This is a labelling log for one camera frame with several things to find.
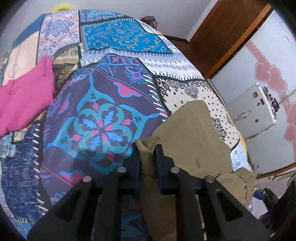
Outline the olive khaki pants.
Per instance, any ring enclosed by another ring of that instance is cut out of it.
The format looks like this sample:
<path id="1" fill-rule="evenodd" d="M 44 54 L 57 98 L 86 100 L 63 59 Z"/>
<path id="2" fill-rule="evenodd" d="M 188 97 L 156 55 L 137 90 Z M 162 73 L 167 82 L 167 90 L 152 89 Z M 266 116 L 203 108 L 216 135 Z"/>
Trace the olive khaki pants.
<path id="1" fill-rule="evenodd" d="M 205 102 L 189 101 L 150 137 L 135 141 L 142 163 L 140 202 L 152 240 L 177 239 L 175 198 L 161 195 L 156 181 L 153 156 L 158 144 L 177 167 L 194 177 L 215 177 L 248 208 L 254 194 L 254 173 L 247 168 L 233 171 L 231 150 L 214 130 Z"/>

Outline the patchwork blue bed cover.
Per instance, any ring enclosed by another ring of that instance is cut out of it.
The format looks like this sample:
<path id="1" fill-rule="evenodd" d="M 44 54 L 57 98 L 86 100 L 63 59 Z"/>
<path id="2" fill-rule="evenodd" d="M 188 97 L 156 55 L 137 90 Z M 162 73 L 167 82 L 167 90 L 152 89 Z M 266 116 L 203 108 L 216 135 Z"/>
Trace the patchwork blue bed cover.
<path id="1" fill-rule="evenodd" d="M 109 173 L 189 101 L 203 101 L 229 155 L 219 181 L 244 205 L 254 176 L 245 143 L 199 70 L 148 24 L 104 10 L 40 15 L 1 60 L 1 85 L 50 57 L 54 101 L 1 139 L 1 207 L 30 229 L 84 176 Z"/>

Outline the white appliance with stickers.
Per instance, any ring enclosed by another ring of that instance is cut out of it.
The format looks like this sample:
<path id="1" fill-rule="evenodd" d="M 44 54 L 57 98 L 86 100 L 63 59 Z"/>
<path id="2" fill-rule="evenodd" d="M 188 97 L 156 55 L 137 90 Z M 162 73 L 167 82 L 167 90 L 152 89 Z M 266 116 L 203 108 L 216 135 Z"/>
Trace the white appliance with stickers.
<path id="1" fill-rule="evenodd" d="M 226 104 L 231 120 L 244 139 L 252 138 L 274 126 L 279 109 L 276 99 L 259 83 Z"/>

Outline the folded pink pants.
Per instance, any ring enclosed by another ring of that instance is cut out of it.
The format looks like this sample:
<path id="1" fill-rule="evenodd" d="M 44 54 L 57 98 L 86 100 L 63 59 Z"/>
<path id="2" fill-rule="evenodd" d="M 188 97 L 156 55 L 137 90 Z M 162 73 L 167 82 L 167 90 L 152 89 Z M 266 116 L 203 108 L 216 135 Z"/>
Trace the folded pink pants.
<path id="1" fill-rule="evenodd" d="M 26 127 L 53 103 L 55 75 L 49 56 L 27 74 L 1 86 L 1 136 Z"/>

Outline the grey backpack on floor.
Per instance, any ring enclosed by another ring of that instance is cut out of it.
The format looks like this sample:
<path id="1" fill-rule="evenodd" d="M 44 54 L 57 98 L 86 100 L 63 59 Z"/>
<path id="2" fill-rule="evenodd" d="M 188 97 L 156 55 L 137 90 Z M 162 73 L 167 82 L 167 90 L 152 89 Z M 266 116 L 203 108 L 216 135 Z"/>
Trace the grey backpack on floor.
<path id="1" fill-rule="evenodd" d="M 157 24 L 156 18 L 154 16 L 144 16 L 140 20 L 142 22 L 148 24 L 149 26 L 151 26 L 155 30 L 157 29 L 158 24 Z"/>

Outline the brown wooden door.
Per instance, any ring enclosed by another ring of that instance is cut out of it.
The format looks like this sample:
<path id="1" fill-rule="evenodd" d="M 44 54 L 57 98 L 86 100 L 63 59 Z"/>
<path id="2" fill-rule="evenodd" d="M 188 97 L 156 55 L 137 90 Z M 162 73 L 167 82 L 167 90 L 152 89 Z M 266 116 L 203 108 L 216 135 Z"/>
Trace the brown wooden door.
<path id="1" fill-rule="evenodd" d="M 189 41 L 198 70 L 210 78 L 271 9 L 268 1 L 217 1 Z"/>

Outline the yellow item behind bed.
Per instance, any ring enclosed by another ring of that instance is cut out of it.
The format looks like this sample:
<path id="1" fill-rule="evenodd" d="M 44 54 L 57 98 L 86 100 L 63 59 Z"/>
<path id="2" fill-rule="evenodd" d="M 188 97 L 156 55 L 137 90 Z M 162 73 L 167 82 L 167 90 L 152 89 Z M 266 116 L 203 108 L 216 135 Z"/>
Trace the yellow item behind bed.
<path id="1" fill-rule="evenodd" d="M 53 7 L 52 13 L 55 13 L 58 11 L 72 11 L 72 10 L 75 10 L 74 6 L 68 3 L 59 3 L 57 6 Z"/>

